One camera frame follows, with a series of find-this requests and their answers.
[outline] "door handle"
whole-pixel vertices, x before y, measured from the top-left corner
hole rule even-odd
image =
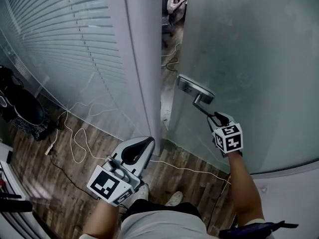
[[[199,109],[202,113],[209,116],[210,113],[206,111],[206,109],[201,105],[201,102],[205,104],[210,104],[215,95],[211,93],[209,90],[204,89],[198,83],[194,82],[193,80],[189,79],[185,75],[178,75],[177,77],[177,86],[180,90],[186,92],[187,94],[195,97],[193,101],[193,105]]]

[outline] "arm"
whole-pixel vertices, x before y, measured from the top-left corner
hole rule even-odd
[[[119,207],[99,200],[83,228],[83,233],[97,239],[112,239],[118,213]]]
[[[231,192],[238,218],[238,226],[254,219],[264,219],[261,199],[255,183],[246,169],[242,156],[234,151],[228,154],[231,174]]]

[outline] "frosted glass door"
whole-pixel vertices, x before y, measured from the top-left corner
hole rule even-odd
[[[179,73],[239,122],[251,172],[319,158],[319,0],[189,0]],[[168,137],[228,171],[206,117],[175,88]]]
[[[132,99],[110,9],[110,0],[0,0],[1,47],[62,107],[127,140],[149,132]]]

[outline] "white shirt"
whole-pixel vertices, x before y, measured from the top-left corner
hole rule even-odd
[[[252,223],[264,223],[253,220]],[[153,211],[129,216],[122,223],[118,239],[218,239],[209,236],[203,221],[191,214],[175,211]],[[95,239],[82,235],[80,239]]]

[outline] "white sneaker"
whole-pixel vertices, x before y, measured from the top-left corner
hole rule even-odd
[[[180,191],[175,192],[166,203],[165,206],[176,206],[181,203],[181,199],[183,198],[183,193]]]
[[[136,196],[135,196],[135,200],[137,199],[144,199],[144,200],[149,200],[149,187],[147,184],[144,184],[142,187],[140,187],[140,189],[138,190],[138,192],[136,192]]]

